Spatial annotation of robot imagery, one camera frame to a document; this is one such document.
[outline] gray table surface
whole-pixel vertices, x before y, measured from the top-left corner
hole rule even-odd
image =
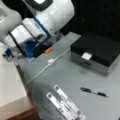
[[[50,58],[56,58],[69,49],[70,45],[79,37],[77,34],[69,33],[53,46],[53,51],[49,55],[43,54],[32,63],[24,65],[22,70],[26,81],[28,82],[38,74],[47,65],[47,61]],[[51,92],[59,99],[59,96],[53,89],[55,85],[58,85],[72,99],[88,120],[118,120],[120,117],[119,78],[120,64],[109,76],[104,76],[73,62],[71,54],[68,52],[30,83],[29,87],[40,110],[40,116],[44,120],[57,119],[44,110],[42,106],[46,106],[55,114],[60,115],[59,111],[46,98],[46,94]],[[109,95],[109,98],[82,92],[80,87],[104,92]]]

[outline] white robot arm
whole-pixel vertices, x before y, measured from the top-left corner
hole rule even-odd
[[[27,3],[28,1],[31,1],[34,7],[31,7],[30,3]],[[11,50],[15,50],[16,43],[19,46],[24,46],[27,41],[37,40],[41,43],[48,40],[74,16],[71,0],[24,0],[24,2],[35,17],[24,19],[22,24],[6,37],[4,43]]]

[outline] black marker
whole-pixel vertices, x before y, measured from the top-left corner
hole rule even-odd
[[[94,93],[96,95],[100,95],[100,96],[103,96],[103,97],[109,97],[107,96],[105,93],[101,93],[101,92],[96,92],[96,91],[92,91],[91,89],[88,89],[88,88],[80,88],[82,91],[84,92],[88,92],[88,93]]]

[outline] black box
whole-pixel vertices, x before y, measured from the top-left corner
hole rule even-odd
[[[71,45],[71,57],[72,60],[107,75],[120,60],[120,42],[86,33]]]

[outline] paper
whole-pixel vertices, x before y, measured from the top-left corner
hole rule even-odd
[[[85,52],[82,55],[82,58],[85,59],[85,60],[90,60],[92,58],[92,54]]]

